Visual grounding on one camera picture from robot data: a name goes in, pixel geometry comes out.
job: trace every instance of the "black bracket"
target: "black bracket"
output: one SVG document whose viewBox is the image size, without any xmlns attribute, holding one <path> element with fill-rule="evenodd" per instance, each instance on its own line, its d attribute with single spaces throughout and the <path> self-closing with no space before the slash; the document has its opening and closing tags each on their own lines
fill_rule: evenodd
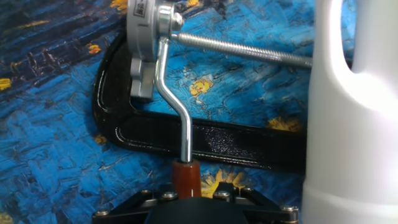
<svg viewBox="0 0 398 224">
<path fill-rule="evenodd" d="M 137 110 L 130 97 L 131 54 L 126 33 L 116 37 L 99 67 L 93 111 L 99 131 L 134 151 L 178 157 L 180 118 Z M 193 156 L 274 171 L 305 173 L 306 135 L 193 119 Z"/>
<path fill-rule="evenodd" d="M 108 213 L 96 212 L 93 224 L 108 223 L 264 223 L 297 224 L 298 209 L 286 211 L 253 189 L 234 190 L 233 184 L 220 182 L 217 192 L 227 197 L 188 198 L 184 200 L 164 200 L 164 193 L 175 193 L 171 184 L 165 184 L 152 193 L 143 190 L 129 198 Z M 209 217 L 207 222 L 189 220 L 191 217 Z"/>
</svg>

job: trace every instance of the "blue painted surface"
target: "blue painted surface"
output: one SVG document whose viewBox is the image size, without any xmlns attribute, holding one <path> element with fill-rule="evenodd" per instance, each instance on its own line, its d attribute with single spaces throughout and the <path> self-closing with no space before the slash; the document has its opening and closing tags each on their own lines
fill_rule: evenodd
<svg viewBox="0 0 398 224">
<path fill-rule="evenodd" d="M 89 223 L 96 209 L 169 181 L 171 159 L 95 141 L 99 132 L 91 95 L 103 52 L 90 54 L 88 46 L 105 50 L 123 26 L 123 11 L 111 4 L 0 1 L 0 79 L 12 82 L 0 91 L 0 213 L 14 223 Z M 313 1 L 226 5 L 225 19 L 211 7 L 186 10 L 183 31 L 311 56 Z M 37 21 L 48 22 L 25 26 Z M 347 1 L 343 39 L 348 56 L 353 35 L 354 6 Z M 305 125 L 309 71 L 180 45 L 171 55 L 167 83 L 195 117 L 264 127 L 281 116 Z M 189 89 L 201 77 L 214 85 L 195 98 Z M 157 93 L 143 107 L 173 113 Z M 202 176 L 219 169 L 242 172 L 243 185 L 280 205 L 300 206 L 303 177 L 207 163 L 202 163 Z"/>
</svg>

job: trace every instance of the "white plastic bottle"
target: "white plastic bottle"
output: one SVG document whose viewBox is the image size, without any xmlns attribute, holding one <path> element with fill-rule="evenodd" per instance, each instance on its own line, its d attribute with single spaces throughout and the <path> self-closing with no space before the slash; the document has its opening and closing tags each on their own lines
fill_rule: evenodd
<svg viewBox="0 0 398 224">
<path fill-rule="evenodd" d="M 303 224 L 398 224 L 398 0 L 357 0 L 352 71 L 343 0 L 316 0 Z"/>
</svg>

